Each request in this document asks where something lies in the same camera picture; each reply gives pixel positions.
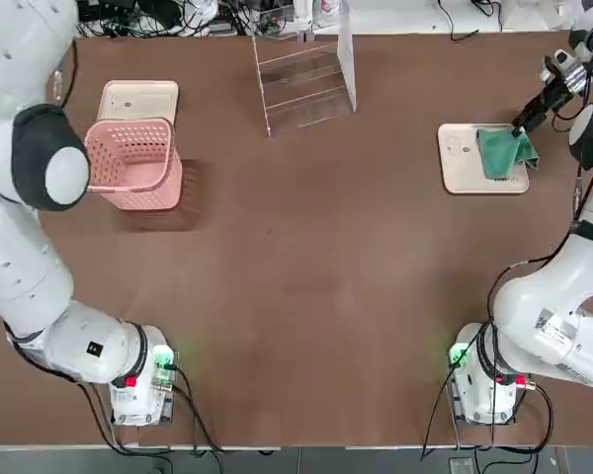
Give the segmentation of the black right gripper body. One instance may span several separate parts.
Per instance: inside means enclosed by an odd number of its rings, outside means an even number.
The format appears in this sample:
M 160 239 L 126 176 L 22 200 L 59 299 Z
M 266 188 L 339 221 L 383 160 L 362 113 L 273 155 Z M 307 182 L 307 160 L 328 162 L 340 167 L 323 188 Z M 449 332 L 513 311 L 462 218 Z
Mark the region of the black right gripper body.
M 539 96 L 543 110 L 560 110 L 572 101 L 573 93 L 567 87 L 562 75 L 551 75 L 544 84 Z

